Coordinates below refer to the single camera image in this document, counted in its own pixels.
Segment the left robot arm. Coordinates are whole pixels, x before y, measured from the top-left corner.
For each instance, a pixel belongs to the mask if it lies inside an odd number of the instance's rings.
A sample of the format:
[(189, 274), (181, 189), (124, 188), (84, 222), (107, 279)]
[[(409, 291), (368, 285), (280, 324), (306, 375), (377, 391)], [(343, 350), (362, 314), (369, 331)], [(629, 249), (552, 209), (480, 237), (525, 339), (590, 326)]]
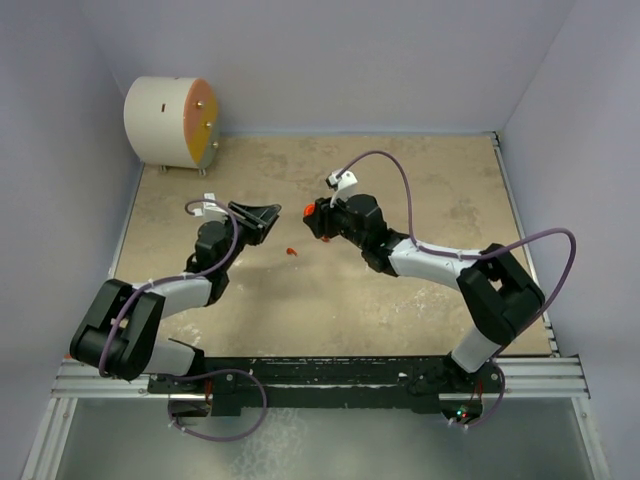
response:
[(184, 271), (143, 284), (105, 281), (72, 337), (71, 358), (97, 368), (103, 377), (130, 381), (142, 374), (162, 374), (184, 392), (202, 387), (203, 352), (159, 340), (161, 321), (216, 303), (229, 284), (233, 262), (245, 247), (264, 242), (281, 206), (199, 202), (215, 206), (217, 212), (199, 227)]

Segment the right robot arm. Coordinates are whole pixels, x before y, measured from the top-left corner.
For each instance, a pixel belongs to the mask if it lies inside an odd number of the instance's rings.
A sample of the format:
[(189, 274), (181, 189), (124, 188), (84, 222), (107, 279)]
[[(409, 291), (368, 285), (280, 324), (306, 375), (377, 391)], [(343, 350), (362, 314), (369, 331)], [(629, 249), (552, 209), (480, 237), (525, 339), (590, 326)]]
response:
[(524, 267), (499, 244), (483, 251), (438, 250), (390, 228), (375, 197), (319, 198), (304, 209), (303, 222), (322, 240), (340, 236), (360, 249), (372, 270), (427, 280), (460, 292), (473, 327), (450, 353), (446, 383), (467, 391), (480, 368), (528, 328), (545, 297)]

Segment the round tricolour drawer cabinet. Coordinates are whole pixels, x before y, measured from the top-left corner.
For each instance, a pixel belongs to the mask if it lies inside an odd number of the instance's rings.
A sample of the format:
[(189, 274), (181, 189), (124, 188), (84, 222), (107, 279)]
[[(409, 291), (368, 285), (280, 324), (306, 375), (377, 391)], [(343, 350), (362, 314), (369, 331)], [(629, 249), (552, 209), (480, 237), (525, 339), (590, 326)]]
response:
[(137, 78), (125, 97), (123, 120), (138, 158), (163, 170), (204, 175), (219, 148), (218, 102), (203, 78)]

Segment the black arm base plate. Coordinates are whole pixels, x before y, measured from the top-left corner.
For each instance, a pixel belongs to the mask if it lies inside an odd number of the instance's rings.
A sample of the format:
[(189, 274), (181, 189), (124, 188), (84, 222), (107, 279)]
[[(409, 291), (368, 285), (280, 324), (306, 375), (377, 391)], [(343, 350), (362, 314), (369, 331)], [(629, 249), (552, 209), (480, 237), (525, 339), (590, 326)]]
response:
[(467, 374), (446, 356), (206, 357), (196, 380), (153, 374), (148, 390), (172, 400), (200, 398), (213, 416), (245, 408), (399, 409), (479, 415), (505, 387), (486, 362)]

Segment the aluminium rail frame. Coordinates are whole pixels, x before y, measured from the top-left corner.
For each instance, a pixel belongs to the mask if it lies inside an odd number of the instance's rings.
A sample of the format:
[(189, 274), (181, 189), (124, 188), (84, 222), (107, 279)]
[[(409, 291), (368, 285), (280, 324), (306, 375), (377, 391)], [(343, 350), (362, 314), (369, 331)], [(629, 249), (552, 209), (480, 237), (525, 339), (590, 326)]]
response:
[(100, 378), (65, 359), (27, 479), (607, 479), (577, 356), (506, 356), (477, 376), (485, 422), (449, 413), (435, 356), (221, 357), (191, 383)]

